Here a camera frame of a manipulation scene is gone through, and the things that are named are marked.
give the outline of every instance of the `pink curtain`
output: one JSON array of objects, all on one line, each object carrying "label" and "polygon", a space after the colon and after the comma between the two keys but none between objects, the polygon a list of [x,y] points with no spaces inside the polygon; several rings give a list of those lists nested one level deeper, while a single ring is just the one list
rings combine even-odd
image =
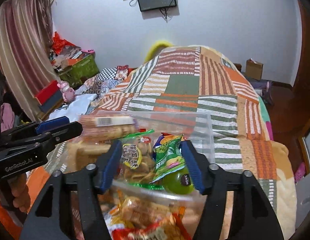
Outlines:
[{"label": "pink curtain", "polygon": [[58,79],[48,59],[52,44],[49,0],[7,0],[0,7],[0,69],[28,117],[39,113],[34,95]]}]

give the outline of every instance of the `human hand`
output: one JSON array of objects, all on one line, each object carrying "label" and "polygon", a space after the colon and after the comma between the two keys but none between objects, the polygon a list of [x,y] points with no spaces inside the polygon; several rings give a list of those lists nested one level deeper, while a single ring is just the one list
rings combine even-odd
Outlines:
[{"label": "human hand", "polygon": [[22,174],[15,180],[9,182],[11,193],[15,197],[13,205],[15,208],[19,208],[21,212],[27,212],[30,207],[30,195],[26,181],[26,174]]}]

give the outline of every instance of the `cracker package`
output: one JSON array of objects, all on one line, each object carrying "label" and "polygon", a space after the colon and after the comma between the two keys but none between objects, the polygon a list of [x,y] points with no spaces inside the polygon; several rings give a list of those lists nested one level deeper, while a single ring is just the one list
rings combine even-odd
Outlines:
[{"label": "cracker package", "polygon": [[122,138],[121,171],[118,179],[128,183],[145,184],[154,177],[155,161],[153,160],[153,142],[147,135],[149,130]]},{"label": "cracker package", "polygon": [[191,240],[190,235],[176,214],[172,214],[145,229],[116,229],[114,240]]},{"label": "cracker package", "polygon": [[82,115],[79,122],[83,128],[80,139],[90,143],[110,143],[138,131],[137,122],[130,115]]}]

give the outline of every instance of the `green box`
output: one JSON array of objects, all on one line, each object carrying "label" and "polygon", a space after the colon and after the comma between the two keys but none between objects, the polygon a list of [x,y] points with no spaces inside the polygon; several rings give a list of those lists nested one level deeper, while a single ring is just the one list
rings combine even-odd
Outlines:
[{"label": "green box", "polygon": [[99,73],[99,69],[95,63],[92,54],[77,62],[75,65],[66,68],[58,76],[61,80],[67,81],[70,87],[75,88],[82,85],[81,78],[91,78]]}]

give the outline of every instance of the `white wall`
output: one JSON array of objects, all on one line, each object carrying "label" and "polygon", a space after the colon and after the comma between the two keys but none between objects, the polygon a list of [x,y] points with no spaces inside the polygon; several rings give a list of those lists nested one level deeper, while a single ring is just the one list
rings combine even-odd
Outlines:
[{"label": "white wall", "polygon": [[178,8],[171,9],[177,15],[168,23],[159,11],[142,14],[129,2],[56,0],[56,30],[84,49],[95,49],[100,69],[138,67],[150,46],[165,39],[213,47],[244,67],[252,57],[264,63],[264,79],[295,79],[301,42],[297,0],[178,0]]}]

